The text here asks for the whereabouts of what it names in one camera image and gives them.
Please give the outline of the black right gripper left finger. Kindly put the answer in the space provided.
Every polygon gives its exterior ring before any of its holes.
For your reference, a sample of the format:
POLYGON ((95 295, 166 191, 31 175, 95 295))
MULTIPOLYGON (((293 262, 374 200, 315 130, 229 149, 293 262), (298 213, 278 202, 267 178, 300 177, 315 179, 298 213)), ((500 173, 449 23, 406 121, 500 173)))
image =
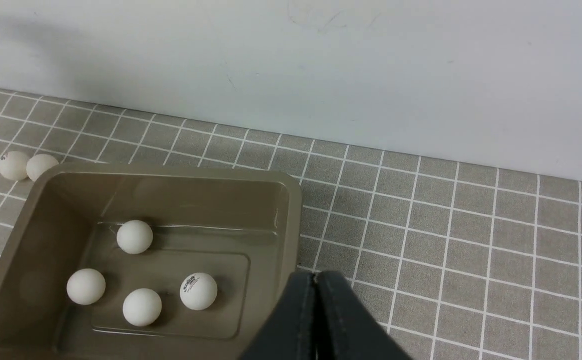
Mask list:
POLYGON ((296 271, 241 360, 313 360, 316 289, 314 274, 296 271))

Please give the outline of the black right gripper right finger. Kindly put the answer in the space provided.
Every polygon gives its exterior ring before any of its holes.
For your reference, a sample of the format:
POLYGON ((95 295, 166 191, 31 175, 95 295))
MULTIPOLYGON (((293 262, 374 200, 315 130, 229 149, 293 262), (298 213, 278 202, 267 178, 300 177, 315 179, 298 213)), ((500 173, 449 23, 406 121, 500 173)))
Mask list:
POLYGON ((314 344, 319 360, 410 360, 375 321, 343 275, 314 278, 314 344))

